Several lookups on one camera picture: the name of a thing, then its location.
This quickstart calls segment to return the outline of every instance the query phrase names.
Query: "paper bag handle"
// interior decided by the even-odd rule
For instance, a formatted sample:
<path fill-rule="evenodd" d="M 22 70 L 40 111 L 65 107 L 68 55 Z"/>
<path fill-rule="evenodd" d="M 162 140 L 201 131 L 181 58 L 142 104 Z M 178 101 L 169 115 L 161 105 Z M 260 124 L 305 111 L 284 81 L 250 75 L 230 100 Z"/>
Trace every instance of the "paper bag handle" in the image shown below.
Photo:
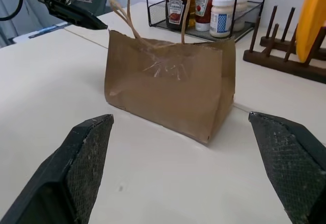
<path fill-rule="evenodd" d="M 185 33 L 185 28 L 186 28 L 186 21 L 187 21 L 187 15 L 189 12 L 189 8 L 190 8 L 190 1 L 191 0 L 187 0 L 187 4 L 185 6 L 185 10 L 184 10 L 184 14 L 183 14 L 183 20 L 182 20 L 182 28 L 181 28 L 181 43 L 184 44 L 184 33 Z M 158 48 L 158 46 L 154 46 L 153 44 L 149 43 L 148 41 L 146 41 L 145 39 L 143 39 L 139 33 L 135 30 L 135 28 L 133 27 L 132 24 L 132 20 L 131 20 L 131 14 L 130 14 L 130 3 L 131 0 L 128 0 L 127 3 L 127 13 L 126 11 L 124 11 L 124 9 L 121 7 L 121 5 L 116 1 L 116 0 L 110 0 L 110 6 L 112 8 L 112 10 L 120 16 L 120 18 L 122 18 L 128 26 L 130 26 L 132 33 L 134 35 L 135 38 L 139 39 L 143 44 L 150 46 L 152 48 Z"/>

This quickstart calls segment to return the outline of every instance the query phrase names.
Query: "brown paper bag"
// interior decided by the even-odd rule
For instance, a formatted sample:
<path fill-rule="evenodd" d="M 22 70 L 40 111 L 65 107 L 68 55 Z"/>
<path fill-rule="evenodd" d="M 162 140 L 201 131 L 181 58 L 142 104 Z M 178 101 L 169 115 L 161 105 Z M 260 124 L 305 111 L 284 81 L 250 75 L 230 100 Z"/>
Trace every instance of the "brown paper bag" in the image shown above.
<path fill-rule="evenodd" d="M 105 98 L 115 107 L 207 143 L 233 104 L 235 43 L 184 44 L 143 39 L 113 0 L 135 39 L 110 31 Z M 186 6 L 185 16 L 189 10 Z"/>

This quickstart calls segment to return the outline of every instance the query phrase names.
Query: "yellow plate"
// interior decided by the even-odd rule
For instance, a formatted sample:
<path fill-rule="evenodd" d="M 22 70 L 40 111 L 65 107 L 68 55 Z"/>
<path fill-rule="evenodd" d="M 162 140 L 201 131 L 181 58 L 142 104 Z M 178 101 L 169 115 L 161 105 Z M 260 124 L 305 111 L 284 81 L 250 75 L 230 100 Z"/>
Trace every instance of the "yellow plate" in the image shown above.
<path fill-rule="evenodd" d="M 296 31 L 296 54 L 304 63 L 326 20 L 326 0 L 305 0 Z"/>

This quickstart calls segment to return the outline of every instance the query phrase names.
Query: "ketchup label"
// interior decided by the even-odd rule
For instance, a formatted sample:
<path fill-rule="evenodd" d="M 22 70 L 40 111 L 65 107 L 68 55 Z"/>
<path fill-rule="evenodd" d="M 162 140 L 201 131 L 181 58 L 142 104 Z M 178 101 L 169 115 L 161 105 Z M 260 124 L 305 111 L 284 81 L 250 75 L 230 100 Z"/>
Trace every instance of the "ketchup label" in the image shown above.
<path fill-rule="evenodd" d="M 185 7 L 183 0 L 167 0 L 169 23 L 180 24 Z"/>
<path fill-rule="evenodd" d="M 204 16 L 208 0 L 196 0 L 196 15 Z"/>

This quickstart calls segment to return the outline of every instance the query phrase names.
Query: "condiment bottle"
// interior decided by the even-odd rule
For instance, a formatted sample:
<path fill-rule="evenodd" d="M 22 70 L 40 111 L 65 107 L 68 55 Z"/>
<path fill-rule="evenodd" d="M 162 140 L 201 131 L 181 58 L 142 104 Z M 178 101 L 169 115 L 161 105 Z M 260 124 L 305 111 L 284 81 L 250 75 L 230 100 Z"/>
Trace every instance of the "condiment bottle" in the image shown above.
<path fill-rule="evenodd" d="M 234 19 L 237 19 L 240 16 L 243 16 L 243 14 L 245 14 L 247 12 L 247 9 L 248 9 L 248 0 L 237 0 Z M 233 30 L 235 32 L 242 31 L 245 28 L 244 23 L 245 23 L 245 18 L 244 17 L 242 17 L 240 19 L 237 19 L 234 22 Z"/>
<path fill-rule="evenodd" d="M 186 4 L 187 0 L 166 0 L 166 23 L 168 28 L 177 31 L 181 30 Z M 187 27 L 189 23 L 189 13 L 186 18 Z"/>
<path fill-rule="evenodd" d="M 212 0 L 196 0 L 196 30 L 209 31 Z"/>
<path fill-rule="evenodd" d="M 234 0 L 213 0 L 209 33 L 213 37 L 230 35 Z"/>
<path fill-rule="evenodd" d="M 190 16 L 189 16 L 189 25 L 188 25 L 188 27 L 193 27 L 196 24 L 196 21 L 195 21 L 195 12 L 196 12 L 196 10 L 195 10 L 195 8 L 196 8 L 196 2 L 195 2 L 195 0 L 191 0 L 190 1 L 190 9 L 189 9 Z"/>

